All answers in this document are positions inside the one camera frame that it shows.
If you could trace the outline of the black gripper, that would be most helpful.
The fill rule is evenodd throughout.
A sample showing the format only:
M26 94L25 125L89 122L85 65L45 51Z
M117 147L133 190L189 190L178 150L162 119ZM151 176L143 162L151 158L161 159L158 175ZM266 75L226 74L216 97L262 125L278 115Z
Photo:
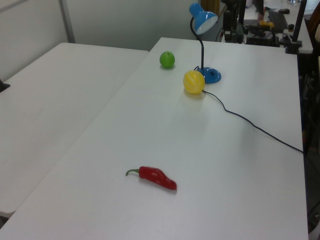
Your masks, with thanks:
M237 12L227 10L223 13L223 25L222 29L224 30L224 41L232 41L232 32L235 31L238 27L239 21L241 24L244 23L245 12ZM243 42L244 33L242 30L236 30L234 35L234 42Z

